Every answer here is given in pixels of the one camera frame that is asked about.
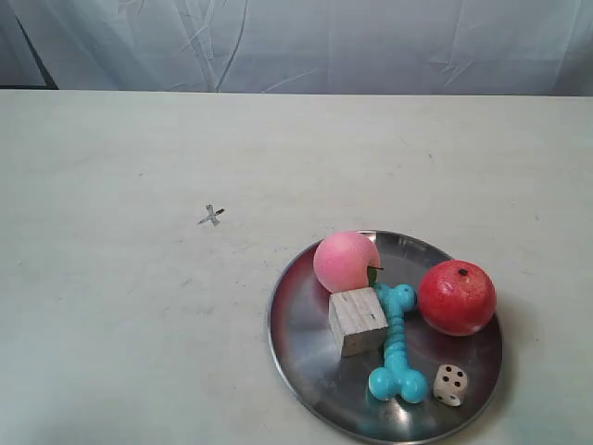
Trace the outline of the white die black dots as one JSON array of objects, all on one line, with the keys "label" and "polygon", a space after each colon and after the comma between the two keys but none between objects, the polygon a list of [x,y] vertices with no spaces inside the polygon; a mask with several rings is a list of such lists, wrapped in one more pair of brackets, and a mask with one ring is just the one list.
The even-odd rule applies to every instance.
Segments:
[{"label": "white die black dots", "polygon": [[464,401],[468,386],[469,376],[463,369],[454,364],[443,363],[436,372],[433,395],[447,406],[459,407]]}]

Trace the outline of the white backdrop curtain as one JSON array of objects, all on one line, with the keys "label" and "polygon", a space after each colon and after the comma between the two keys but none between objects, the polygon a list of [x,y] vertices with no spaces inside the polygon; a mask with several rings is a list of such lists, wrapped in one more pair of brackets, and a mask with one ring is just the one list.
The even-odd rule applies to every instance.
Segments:
[{"label": "white backdrop curtain", "polygon": [[1,84],[264,94],[592,92],[588,1],[5,1]]}]

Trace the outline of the turquoise bone toy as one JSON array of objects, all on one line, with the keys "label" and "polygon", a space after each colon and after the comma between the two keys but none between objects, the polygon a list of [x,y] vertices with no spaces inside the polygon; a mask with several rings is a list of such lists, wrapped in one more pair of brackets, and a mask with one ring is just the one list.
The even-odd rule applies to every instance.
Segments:
[{"label": "turquoise bone toy", "polygon": [[384,364],[371,372],[368,389],[379,401],[400,397],[407,403],[423,402],[429,385],[420,371],[410,367],[405,333],[405,315],[416,309],[416,292],[407,284],[390,287],[376,283],[373,290],[388,327],[384,342]]}]

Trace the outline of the red toy apple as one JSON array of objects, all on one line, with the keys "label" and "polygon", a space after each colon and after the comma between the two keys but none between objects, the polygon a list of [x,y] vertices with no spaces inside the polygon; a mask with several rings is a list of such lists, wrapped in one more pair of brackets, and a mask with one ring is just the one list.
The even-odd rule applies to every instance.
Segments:
[{"label": "red toy apple", "polygon": [[468,261],[443,261],[432,267],[419,286],[419,310],[439,332],[471,336],[493,317],[497,291],[490,276]]}]

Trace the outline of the pale wooden cube block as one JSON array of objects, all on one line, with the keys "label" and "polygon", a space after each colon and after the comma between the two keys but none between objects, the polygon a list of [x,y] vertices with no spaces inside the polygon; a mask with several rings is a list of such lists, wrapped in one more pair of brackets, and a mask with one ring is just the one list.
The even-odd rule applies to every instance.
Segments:
[{"label": "pale wooden cube block", "polygon": [[385,342],[388,323],[371,287],[332,294],[328,321],[341,357],[378,350]]}]

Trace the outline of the pink toy peach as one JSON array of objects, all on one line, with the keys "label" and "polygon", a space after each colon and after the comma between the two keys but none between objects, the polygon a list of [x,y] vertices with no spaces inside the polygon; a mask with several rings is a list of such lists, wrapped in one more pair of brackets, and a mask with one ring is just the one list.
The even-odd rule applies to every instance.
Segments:
[{"label": "pink toy peach", "polygon": [[381,267],[380,254],[371,239],[358,232],[326,237],[313,256],[314,273],[332,294],[368,287],[369,267]]}]

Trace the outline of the grey tape cross marker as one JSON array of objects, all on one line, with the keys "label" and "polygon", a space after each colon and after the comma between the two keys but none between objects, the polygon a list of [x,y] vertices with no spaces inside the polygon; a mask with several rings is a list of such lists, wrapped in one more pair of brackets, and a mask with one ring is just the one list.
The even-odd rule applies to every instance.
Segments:
[{"label": "grey tape cross marker", "polygon": [[225,212],[225,208],[215,209],[212,204],[205,206],[207,215],[202,218],[197,224],[211,223],[214,227],[221,223],[220,216]]}]

